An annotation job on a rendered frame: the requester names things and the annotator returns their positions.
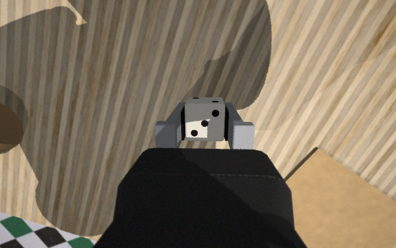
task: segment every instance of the wooden surface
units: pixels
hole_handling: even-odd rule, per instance
[[[286,181],[307,247],[396,245],[396,202],[317,150]]]
[[[100,234],[117,183],[154,147],[154,123],[191,95],[232,102],[283,176],[319,147],[396,201],[396,1],[269,0],[268,13],[262,1],[226,12],[224,1],[122,3],[0,0],[0,86],[24,102],[31,128],[0,155],[0,211]],[[69,8],[40,12],[55,6]]]

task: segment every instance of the black square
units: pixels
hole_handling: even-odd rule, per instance
[[[42,228],[35,231],[35,233],[48,247],[61,244],[62,242],[66,242],[62,235],[57,230],[51,227]]]
[[[19,241],[11,240],[6,242],[5,244],[0,245],[0,248],[23,248],[23,246],[20,245]]]

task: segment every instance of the checkered cloth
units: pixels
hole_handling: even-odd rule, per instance
[[[0,248],[90,248],[95,242],[0,212]]]

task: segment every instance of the checkered board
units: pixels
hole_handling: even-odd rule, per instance
[[[0,212],[0,248],[90,248],[95,242]]]

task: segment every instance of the green square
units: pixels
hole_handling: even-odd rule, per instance
[[[18,238],[32,232],[30,227],[20,218],[11,216],[0,223],[15,237]]]
[[[83,237],[75,238],[71,241],[68,241],[68,243],[72,248],[92,248],[94,246],[90,240]]]

